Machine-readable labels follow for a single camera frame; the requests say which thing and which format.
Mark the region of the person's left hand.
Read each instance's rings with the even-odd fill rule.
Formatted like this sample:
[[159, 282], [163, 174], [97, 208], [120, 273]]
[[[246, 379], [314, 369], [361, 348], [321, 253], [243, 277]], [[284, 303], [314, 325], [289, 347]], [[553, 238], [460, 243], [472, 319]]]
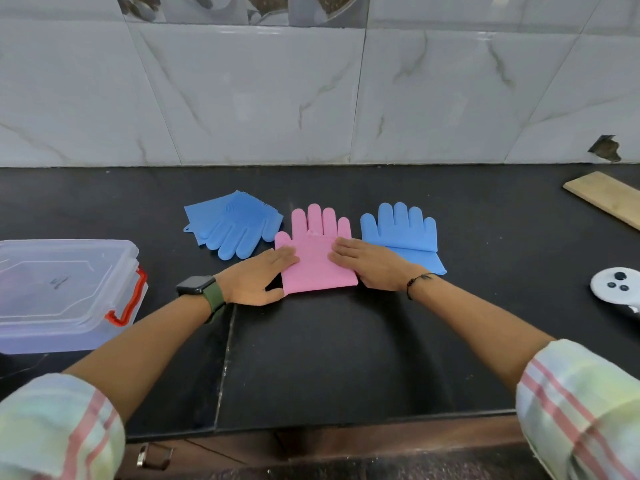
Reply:
[[215, 274], [226, 303], [251, 306], [252, 292], [270, 290], [279, 274], [300, 261], [295, 252], [292, 246], [268, 249]]

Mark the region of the person's right hand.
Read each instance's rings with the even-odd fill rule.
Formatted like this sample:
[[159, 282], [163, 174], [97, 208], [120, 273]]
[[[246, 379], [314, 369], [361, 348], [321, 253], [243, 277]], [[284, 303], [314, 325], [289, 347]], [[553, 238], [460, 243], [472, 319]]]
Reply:
[[370, 245], [372, 245], [371, 265], [364, 269], [350, 269], [366, 287], [376, 290], [402, 291], [406, 290], [409, 281], [428, 274], [426, 268], [405, 260], [388, 248]]

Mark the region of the pink silicone glove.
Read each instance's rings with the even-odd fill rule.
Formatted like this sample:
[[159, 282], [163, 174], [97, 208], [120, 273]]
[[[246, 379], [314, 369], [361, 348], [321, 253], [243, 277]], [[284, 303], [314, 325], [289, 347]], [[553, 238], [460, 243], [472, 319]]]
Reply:
[[275, 248], [293, 247], [298, 263], [281, 273], [285, 295], [315, 290], [354, 287], [356, 273], [332, 263], [328, 254], [338, 237], [351, 238], [348, 218], [336, 218], [334, 209], [321, 209], [316, 203], [307, 210], [291, 213], [292, 235], [278, 232]]

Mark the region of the person's right forearm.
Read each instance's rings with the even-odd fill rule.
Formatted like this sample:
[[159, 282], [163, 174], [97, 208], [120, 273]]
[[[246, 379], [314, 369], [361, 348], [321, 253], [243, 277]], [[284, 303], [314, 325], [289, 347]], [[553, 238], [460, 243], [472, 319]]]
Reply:
[[411, 280], [407, 294], [460, 336], [512, 394], [533, 357], [556, 340], [433, 273]]

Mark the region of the person's left forearm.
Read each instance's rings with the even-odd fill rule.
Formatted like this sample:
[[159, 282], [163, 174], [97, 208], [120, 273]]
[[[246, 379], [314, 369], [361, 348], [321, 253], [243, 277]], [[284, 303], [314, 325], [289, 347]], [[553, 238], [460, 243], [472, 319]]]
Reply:
[[63, 371], [98, 389], [127, 423], [172, 357], [211, 316], [203, 295], [183, 295]]

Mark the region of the black smartwatch with green band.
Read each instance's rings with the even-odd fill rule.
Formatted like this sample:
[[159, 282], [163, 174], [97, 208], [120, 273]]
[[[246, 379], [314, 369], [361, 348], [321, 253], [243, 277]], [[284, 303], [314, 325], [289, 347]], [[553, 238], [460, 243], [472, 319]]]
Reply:
[[204, 324], [209, 324], [224, 309], [226, 301], [215, 276], [191, 276], [176, 286], [178, 296], [203, 296], [211, 314]]

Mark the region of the blue silicone glove with bristles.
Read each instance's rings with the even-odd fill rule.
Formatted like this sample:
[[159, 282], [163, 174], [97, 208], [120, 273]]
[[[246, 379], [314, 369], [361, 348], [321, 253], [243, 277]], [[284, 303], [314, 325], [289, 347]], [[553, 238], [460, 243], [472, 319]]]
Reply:
[[188, 217], [185, 233], [197, 245], [216, 251], [221, 260], [250, 258], [261, 241], [270, 243], [279, 232], [283, 215], [276, 208], [244, 192], [184, 207]]

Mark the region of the brown wooden cabinet front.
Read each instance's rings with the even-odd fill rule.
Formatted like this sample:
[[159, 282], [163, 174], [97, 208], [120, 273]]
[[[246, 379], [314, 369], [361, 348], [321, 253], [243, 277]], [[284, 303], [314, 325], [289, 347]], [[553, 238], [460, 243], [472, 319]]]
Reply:
[[[148, 442], [175, 448], [167, 470], [136, 467]], [[175, 478], [550, 480], [514, 415], [135, 439], [116, 474], [116, 480]]]

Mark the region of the clear plastic storage box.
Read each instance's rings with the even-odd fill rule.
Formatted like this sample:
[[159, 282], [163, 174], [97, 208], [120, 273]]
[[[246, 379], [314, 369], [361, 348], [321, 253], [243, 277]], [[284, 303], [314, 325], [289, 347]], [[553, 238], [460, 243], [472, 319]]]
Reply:
[[0, 354], [94, 350], [125, 328], [114, 309], [137, 266], [131, 241], [0, 241]]

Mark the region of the striped left shirt sleeve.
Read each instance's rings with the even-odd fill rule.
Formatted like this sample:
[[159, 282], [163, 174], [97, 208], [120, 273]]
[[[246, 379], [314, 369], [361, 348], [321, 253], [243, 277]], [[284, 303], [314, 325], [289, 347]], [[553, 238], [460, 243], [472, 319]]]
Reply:
[[0, 480], [115, 480], [124, 424], [96, 387], [62, 373], [0, 402]]

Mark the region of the striped shirt sleeve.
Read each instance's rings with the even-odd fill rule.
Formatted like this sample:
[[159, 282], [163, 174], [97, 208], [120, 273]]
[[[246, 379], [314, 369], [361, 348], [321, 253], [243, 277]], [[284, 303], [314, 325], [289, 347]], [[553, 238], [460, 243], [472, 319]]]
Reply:
[[124, 424], [96, 387], [62, 373], [0, 402], [0, 480], [115, 480]]
[[516, 414], [553, 480], [640, 480], [640, 380], [557, 340], [527, 364]]

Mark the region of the wooden cutting board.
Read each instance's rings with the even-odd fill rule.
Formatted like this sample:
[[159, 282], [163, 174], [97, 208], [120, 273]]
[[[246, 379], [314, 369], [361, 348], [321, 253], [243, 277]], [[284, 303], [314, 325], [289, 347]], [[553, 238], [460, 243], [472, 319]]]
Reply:
[[640, 190], [594, 171], [564, 183], [563, 188], [640, 231]]

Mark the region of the white handheld controller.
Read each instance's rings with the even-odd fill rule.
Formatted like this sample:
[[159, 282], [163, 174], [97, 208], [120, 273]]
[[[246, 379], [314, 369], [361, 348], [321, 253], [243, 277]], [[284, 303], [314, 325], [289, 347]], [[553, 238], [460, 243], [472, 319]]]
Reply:
[[589, 287], [601, 301], [640, 321], [640, 271], [612, 267], [597, 272]]

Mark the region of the striped right shirt sleeve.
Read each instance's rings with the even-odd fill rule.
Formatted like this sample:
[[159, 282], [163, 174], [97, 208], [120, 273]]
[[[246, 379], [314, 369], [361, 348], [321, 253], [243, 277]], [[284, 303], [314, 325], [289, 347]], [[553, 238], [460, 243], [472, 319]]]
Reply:
[[640, 380], [557, 340], [527, 364], [516, 414], [553, 480], [640, 480]]

